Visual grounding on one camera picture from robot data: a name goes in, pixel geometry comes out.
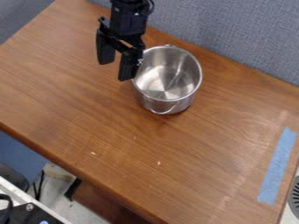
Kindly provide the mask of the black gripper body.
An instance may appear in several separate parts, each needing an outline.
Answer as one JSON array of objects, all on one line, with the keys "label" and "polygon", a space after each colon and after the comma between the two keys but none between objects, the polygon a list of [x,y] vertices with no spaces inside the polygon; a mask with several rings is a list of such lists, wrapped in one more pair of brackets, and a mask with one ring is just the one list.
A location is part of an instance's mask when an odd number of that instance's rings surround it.
[{"label": "black gripper body", "polygon": [[99,30],[110,37],[117,52],[122,47],[146,49],[143,35],[150,15],[155,10],[154,0],[110,0],[111,17],[101,17]]}]

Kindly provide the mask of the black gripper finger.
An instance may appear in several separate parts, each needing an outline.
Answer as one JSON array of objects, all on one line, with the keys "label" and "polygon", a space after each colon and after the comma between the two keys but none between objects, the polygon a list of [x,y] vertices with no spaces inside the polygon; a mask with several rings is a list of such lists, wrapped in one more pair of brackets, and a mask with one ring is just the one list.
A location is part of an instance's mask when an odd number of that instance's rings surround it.
[{"label": "black gripper finger", "polygon": [[110,37],[98,30],[97,34],[98,62],[101,65],[110,64],[115,61],[117,50],[110,43]]},{"label": "black gripper finger", "polygon": [[145,50],[142,48],[122,47],[118,51],[122,54],[118,79],[129,81],[137,77],[137,71],[145,59]]}]

